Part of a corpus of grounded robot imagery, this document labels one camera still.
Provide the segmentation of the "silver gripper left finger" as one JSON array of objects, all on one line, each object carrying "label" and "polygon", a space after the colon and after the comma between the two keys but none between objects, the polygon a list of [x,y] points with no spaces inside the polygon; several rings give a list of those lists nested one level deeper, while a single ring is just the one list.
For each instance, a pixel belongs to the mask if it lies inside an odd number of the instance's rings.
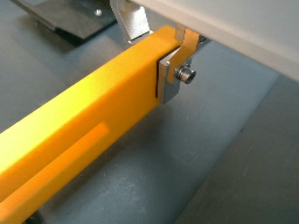
[{"label": "silver gripper left finger", "polygon": [[131,0],[110,0],[110,6],[125,40],[130,45],[134,45],[153,33],[146,8]]}]

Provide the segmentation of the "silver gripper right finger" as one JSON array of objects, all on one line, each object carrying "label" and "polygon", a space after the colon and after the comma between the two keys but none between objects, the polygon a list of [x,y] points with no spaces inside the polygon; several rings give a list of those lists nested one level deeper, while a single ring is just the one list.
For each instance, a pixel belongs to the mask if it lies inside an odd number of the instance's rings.
[{"label": "silver gripper right finger", "polygon": [[211,42],[197,31],[178,24],[175,40],[179,45],[158,60],[157,98],[166,104],[178,94],[181,84],[190,84],[197,76],[193,69],[193,57]]}]

